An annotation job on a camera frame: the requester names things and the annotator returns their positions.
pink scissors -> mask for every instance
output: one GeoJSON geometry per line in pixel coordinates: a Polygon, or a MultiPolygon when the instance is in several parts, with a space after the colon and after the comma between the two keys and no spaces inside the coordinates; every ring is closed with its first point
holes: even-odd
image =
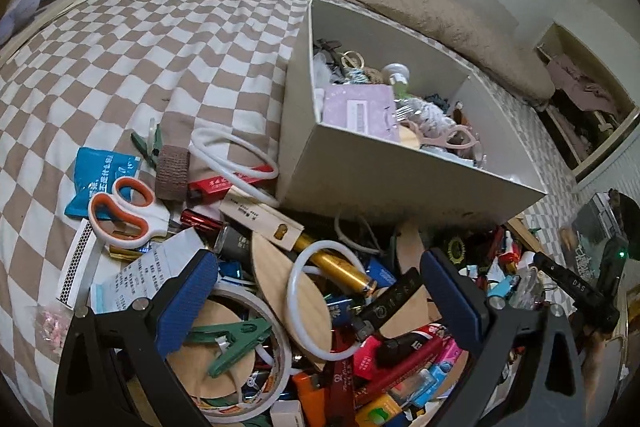
{"type": "Polygon", "coordinates": [[[97,237],[108,245],[132,250],[142,247],[152,237],[164,237],[167,235],[170,219],[169,210],[156,199],[156,195],[148,185],[139,179],[123,176],[113,182],[111,192],[111,194],[97,192],[89,201],[89,221],[97,237]],[[145,202],[135,204],[127,201],[120,193],[125,187],[132,188],[140,193],[145,202]],[[108,209],[111,216],[139,229],[139,233],[129,239],[124,239],[107,232],[101,227],[100,221],[96,217],[97,211],[102,206],[108,209]]]}

purple plush toy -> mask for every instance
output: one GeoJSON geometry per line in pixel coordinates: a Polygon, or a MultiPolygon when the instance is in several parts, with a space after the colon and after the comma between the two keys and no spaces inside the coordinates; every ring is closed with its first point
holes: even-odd
{"type": "Polygon", "coordinates": [[[36,13],[41,1],[45,0],[10,0],[6,12],[0,19],[0,46],[9,40],[11,35],[24,28],[36,13]]]}

gold cylinder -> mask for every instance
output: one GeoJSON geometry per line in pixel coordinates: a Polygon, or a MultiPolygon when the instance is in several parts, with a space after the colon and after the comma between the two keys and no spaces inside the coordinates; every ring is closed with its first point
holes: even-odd
{"type": "MultiPolygon", "coordinates": [[[[306,233],[301,233],[295,245],[293,245],[293,250],[300,253],[315,242],[316,240],[306,235],[306,233]]],[[[376,281],[366,273],[362,273],[353,264],[326,250],[317,251],[309,260],[337,282],[352,289],[354,292],[362,293],[369,297],[376,289],[376,281]]]]}

white paper label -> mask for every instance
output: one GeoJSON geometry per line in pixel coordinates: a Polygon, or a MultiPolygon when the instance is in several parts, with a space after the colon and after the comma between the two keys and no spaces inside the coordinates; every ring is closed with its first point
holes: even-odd
{"type": "Polygon", "coordinates": [[[162,241],[102,284],[91,286],[95,313],[125,310],[139,297],[152,299],[167,279],[180,275],[198,250],[205,248],[195,229],[183,230],[162,241]]]}
{"type": "Polygon", "coordinates": [[[286,251],[293,248],[303,230],[300,223],[260,203],[237,187],[229,189],[220,204],[220,212],[286,251]]]}
{"type": "Polygon", "coordinates": [[[369,103],[366,100],[347,100],[347,129],[369,134],[369,103]]]}

beige box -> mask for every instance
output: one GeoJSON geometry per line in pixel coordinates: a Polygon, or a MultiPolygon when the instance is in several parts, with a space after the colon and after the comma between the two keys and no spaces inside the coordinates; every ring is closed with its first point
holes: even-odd
{"type": "Polygon", "coordinates": [[[473,71],[440,49],[353,10],[312,0],[289,68],[282,110],[277,197],[283,208],[372,223],[504,223],[545,195],[516,130],[473,71]],[[478,132],[484,169],[322,123],[314,111],[313,40],[342,42],[367,66],[411,71],[409,92],[460,100],[478,132]]]}

